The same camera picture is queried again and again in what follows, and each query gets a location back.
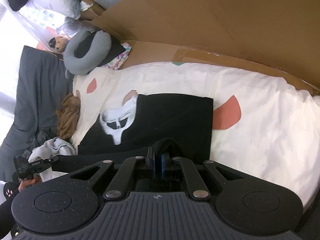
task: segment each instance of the bed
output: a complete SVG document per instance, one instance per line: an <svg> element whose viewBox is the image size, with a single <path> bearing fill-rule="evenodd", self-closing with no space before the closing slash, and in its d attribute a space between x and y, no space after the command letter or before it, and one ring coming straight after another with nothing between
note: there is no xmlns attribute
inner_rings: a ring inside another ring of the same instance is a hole
<svg viewBox="0 0 320 240"><path fill-rule="evenodd" d="M213 98L210 159L294 191L306 208L320 176L320 99L283 78L198 63L157 62L74 78L81 112L75 147L99 113L121 106L130 90Z"/></svg>

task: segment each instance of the gray blanket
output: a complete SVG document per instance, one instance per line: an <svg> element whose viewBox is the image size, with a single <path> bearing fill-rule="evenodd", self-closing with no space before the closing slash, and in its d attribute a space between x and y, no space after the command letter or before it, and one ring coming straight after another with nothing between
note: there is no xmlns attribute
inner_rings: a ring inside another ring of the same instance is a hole
<svg viewBox="0 0 320 240"><path fill-rule="evenodd" d="M65 71L61 54L23 48L14 122L0 146L0 180L12 181L13 157L23 155L29 138L39 130L57 130L55 111L72 92L73 76L67 79Z"/></svg>

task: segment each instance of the cardboard box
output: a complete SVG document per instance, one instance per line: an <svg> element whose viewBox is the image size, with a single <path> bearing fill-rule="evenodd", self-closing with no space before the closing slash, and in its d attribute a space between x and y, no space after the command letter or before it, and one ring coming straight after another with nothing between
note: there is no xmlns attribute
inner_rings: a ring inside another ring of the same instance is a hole
<svg viewBox="0 0 320 240"><path fill-rule="evenodd" d="M79 20L92 21L93 19L95 19L98 16L99 16L98 14L96 14L91 8L89 8L88 10L80 12L80 19Z"/></svg>
<svg viewBox="0 0 320 240"><path fill-rule="evenodd" d="M314 94L300 79L320 88L319 8L320 0L122 0L92 23L131 41L124 67L225 65L283 76Z"/></svg>
<svg viewBox="0 0 320 240"><path fill-rule="evenodd" d="M92 6L90 7L90 9L97 15L101 15L102 13L104 13L105 8L103 8L102 6L100 6L98 3L96 3L94 0L81 0L83 2L85 2L86 4L92 4Z"/></svg>

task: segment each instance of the paw print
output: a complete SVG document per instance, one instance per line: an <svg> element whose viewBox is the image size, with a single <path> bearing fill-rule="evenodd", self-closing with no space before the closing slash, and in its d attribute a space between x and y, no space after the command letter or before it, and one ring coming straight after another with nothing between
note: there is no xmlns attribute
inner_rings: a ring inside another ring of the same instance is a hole
<svg viewBox="0 0 320 240"><path fill-rule="evenodd" d="M10 197L12 195L12 190L7 190L6 192L7 197Z"/></svg>

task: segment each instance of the gray neck pillow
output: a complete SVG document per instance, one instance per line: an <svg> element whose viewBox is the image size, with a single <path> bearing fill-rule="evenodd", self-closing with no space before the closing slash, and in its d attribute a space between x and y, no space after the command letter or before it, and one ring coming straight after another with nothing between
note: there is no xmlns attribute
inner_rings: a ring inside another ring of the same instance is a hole
<svg viewBox="0 0 320 240"><path fill-rule="evenodd" d="M69 41L63 54L64 65L74 75L86 75L97 67L111 49L109 33L99 31L95 34L89 51L81 58L75 56L79 44L90 35L86 28L81 30Z"/></svg>

